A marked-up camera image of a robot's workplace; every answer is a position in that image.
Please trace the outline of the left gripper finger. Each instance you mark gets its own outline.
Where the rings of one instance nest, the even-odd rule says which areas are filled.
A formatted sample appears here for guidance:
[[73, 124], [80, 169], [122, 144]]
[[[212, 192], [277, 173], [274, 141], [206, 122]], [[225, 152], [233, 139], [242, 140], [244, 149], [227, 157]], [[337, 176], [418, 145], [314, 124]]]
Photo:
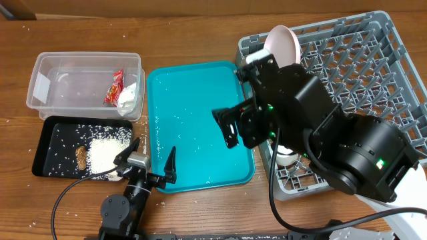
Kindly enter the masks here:
[[176, 146], [173, 146], [164, 167], [164, 177], [167, 183], [175, 184], [177, 179], [176, 173]]
[[113, 163], [115, 165], [121, 165], [122, 163], [127, 163], [129, 156], [133, 152], [137, 151], [139, 147], [139, 143], [140, 143], [140, 138], [137, 137], [136, 139], [133, 140], [133, 142], [127, 148], [125, 148], [123, 151], [121, 151], [119, 154], [115, 156]]

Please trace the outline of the pile of rice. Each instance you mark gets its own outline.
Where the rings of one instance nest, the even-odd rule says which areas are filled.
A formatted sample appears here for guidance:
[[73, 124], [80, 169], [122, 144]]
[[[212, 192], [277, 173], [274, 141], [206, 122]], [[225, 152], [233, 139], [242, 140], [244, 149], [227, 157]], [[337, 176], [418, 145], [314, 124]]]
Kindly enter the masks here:
[[91, 174], [101, 173], [116, 167], [113, 163], [116, 155], [130, 144], [130, 139], [100, 138], [93, 139], [87, 152], [87, 164]]

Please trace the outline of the brown food scrap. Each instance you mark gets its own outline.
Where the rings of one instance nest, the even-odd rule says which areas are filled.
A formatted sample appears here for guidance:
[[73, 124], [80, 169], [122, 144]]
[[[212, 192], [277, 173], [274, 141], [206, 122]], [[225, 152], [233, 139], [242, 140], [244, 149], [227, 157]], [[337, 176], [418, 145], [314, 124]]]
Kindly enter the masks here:
[[86, 158], [87, 158], [87, 151], [84, 146], [80, 146], [75, 151], [77, 166], [79, 167], [80, 171], [83, 171], [87, 167]]

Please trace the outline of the white cup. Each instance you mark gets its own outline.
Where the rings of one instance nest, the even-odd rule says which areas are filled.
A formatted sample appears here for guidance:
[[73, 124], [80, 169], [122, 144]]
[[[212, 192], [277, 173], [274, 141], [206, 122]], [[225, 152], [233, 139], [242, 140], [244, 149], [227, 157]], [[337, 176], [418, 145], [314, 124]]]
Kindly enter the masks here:
[[276, 163], [278, 165], [287, 167], [294, 164], [298, 159], [298, 154], [294, 153], [291, 149], [287, 149], [282, 145], [278, 146], [278, 152], [276, 157]]

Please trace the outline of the white plastic wrap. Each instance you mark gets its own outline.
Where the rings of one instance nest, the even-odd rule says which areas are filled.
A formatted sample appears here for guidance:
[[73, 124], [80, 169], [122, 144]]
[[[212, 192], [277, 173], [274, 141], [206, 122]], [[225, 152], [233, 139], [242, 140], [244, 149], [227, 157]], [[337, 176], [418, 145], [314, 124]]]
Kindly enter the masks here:
[[133, 111], [135, 106], [135, 94], [136, 83], [133, 83], [123, 89], [117, 100], [117, 111], [121, 116], [125, 116]]

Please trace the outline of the red foil snack wrapper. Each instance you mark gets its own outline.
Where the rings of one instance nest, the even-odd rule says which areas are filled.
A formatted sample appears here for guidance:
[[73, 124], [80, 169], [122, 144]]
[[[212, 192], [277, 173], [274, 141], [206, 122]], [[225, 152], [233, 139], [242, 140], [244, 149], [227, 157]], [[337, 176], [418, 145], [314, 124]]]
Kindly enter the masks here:
[[104, 103], [108, 103], [117, 107], [118, 99], [123, 91], [124, 86], [124, 70], [119, 70], [113, 74], [113, 83], [107, 90]]

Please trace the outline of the large white plate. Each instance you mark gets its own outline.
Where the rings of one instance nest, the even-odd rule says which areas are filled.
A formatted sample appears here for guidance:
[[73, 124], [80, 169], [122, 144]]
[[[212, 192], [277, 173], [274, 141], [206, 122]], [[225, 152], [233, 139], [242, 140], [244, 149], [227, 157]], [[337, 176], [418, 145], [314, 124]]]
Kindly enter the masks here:
[[279, 68], [300, 64], [300, 44], [296, 34], [289, 28], [278, 25], [269, 33], [264, 42], [264, 49], [272, 54]]

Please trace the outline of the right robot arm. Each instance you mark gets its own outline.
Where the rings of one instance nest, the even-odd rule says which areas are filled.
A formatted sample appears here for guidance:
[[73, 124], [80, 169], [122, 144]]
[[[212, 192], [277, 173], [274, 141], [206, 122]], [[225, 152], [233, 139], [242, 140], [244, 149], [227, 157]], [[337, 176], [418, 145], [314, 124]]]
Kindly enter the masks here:
[[397, 126], [375, 116], [344, 113], [320, 79], [298, 60], [267, 55], [239, 67], [253, 95], [215, 109], [226, 145], [254, 148], [271, 140], [310, 160], [329, 186], [356, 195], [374, 213], [341, 228], [384, 218], [401, 239], [426, 238], [426, 177], [420, 154]]

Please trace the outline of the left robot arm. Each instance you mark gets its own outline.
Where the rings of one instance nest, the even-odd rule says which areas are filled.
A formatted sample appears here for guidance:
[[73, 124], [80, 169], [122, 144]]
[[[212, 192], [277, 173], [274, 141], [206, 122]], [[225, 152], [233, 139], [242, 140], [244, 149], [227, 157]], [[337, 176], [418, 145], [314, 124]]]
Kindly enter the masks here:
[[102, 223], [98, 239], [146, 239], [138, 231], [147, 200], [153, 188], [165, 189], [174, 184], [176, 173], [176, 147], [172, 147], [165, 163], [164, 174], [151, 173], [150, 157], [138, 153], [140, 139], [135, 139], [129, 147], [115, 156], [117, 175], [128, 180], [123, 194], [107, 197], [101, 204]]

